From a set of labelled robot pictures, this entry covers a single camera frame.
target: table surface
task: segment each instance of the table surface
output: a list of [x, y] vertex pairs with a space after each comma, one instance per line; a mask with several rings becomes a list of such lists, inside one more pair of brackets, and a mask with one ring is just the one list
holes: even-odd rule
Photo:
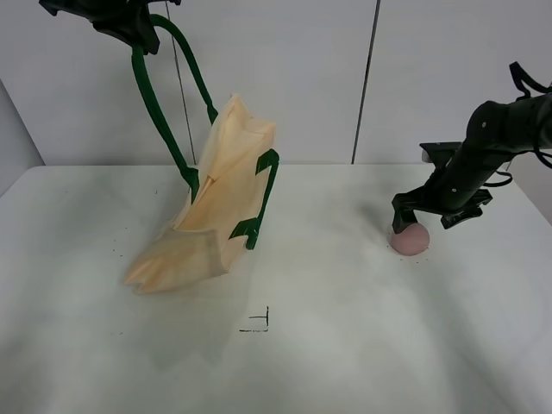
[[454, 229], [419, 215], [430, 248], [401, 257], [392, 196], [430, 171], [282, 166], [231, 274], [139, 296], [177, 169], [29, 170], [0, 198], [0, 411], [550, 412], [552, 228], [509, 185]]

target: white wall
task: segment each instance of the white wall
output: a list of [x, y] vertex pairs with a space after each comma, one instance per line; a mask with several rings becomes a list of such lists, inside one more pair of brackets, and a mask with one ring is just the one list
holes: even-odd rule
[[463, 141], [487, 100], [520, 93], [518, 60], [552, 80], [549, 0], [382, 0], [356, 162], [420, 162], [419, 142]]
[[0, 80], [0, 196], [42, 159]]
[[518, 156], [508, 170], [529, 200], [552, 224], [552, 170], [534, 154]]
[[[191, 0], [170, 5], [221, 107], [231, 92], [278, 123], [284, 161], [349, 162], [375, 0]], [[165, 4], [153, 12], [165, 14]], [[47, 164], [172, 163], [147, 116], [130, 49], [82, 18], [38, 1], [3, 0], [0, 73]], [[179, 144], [190, 156], [169, 36], [147, 59]], [[203, 146], [204, 105], [180, 60], [192, 138]]]

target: pink sponge ball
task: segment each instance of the pink sponge ball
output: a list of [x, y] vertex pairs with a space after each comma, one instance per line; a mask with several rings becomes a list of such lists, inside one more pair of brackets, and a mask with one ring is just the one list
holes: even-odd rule
[[430, 232], [422, 224], [414, 223], [398, 235], [392, 231], [389, 242], [397, 253], [403, 256], [415, 256], [430, 245]]

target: bag handle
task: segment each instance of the bag handle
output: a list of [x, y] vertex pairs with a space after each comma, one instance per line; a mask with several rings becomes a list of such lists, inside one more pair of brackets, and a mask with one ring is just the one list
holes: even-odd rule
[[[174, 37], [174, 39], [176, 39], [177, 43], [182, 49], [182, 52], [186, 57], [186, 61], [190, 66], [191, 74], [196, 81], [196, 84], [198, 84], [199, 93], [201, 94], [205, 104], [207, 105], [207, 115], [209, 116], [209, 120], [212, 124], [218, 116], [218, 112], [213, 106], [213, 102], [211, 101], [204, 80], [201, 77], [198, 63], [193, 56], [188, 41], [186, 40], [182, 32], [180, 32], [180, 30], [165, 17], [160, 15], [151, 15], [151, 22], [155, 27], [161, 27], [168, 31]], [[165, 116], [163, 115], [163, 111], [161, 110], [159, 102], [157, 101], [157, 97], [155, 96], [154, 88], [152, 87], [149, 76], [147, 75], [146, 62], [144, 60], [145, 54], [146, 53], [144, 52], [143, 47], [133, 46], [132, 68], [135, 74], [136, 83], [138, 84], [138, 89], [140, 90], [141, 97], [144, 100], [144, 104], [146, 105], [147, 113], [152, 118], [157, 131], [160, 133], [161, 138], [163, 138], [163, 141], [169, 149], [172, 159], [179, 168], [180, 175], [191, 188], [191, 202], [193, 203], [199, 190], [199, 173], [196, 168], [189, 167], [186, 164], [186, 161], [179, 150], [179, 145], [174, 139], [173, 132], [171, 131], [171, 128], [169, 127]]]
[[245, 247], [247, 250], [253, 250], [259, 237], [260, 225], [262, 224], [262, 219], [265, 215], [265, 209], [267, 208], [268, 198], [270, 193], [273, 190], [274, 180], [276, 179], [276, 172], [278, 171], [279, 165], [279, 155], [273, 149], [266, 151], [259, 159], [257, 160], [257, 167], [255, 170], [255, 175], [261, 171], [270, 168], [270, 174], [268, 175], [267, 188], [265, 189], [265, 195], [262, 200], [262, 207], [260, 208], [260, 213], [257, 217], [249, 218], [248, 220], [243, 220], [239, 222], [229, 239], [234, 237], [239, 237], [240, 235], [246, 235], [248, 240], [246, 241]]

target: canvas bag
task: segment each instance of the canvas bag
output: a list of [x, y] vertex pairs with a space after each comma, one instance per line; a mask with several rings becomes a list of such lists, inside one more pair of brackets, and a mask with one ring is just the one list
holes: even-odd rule
[[127, 273], [125, 283], [144, 293], [229, 272], [255, 246], [279, 164], [272, 149], [275, 125], [253, 118], [238, 96], [217, 113], [185, 37], [165, 17], [151, 17], [182, 48], [212, 127], [198, 170], [187, 166], [147, 77], [143, 49], [134, 47], [133, 68], [147, 111], [190, 186], [182, 211]]

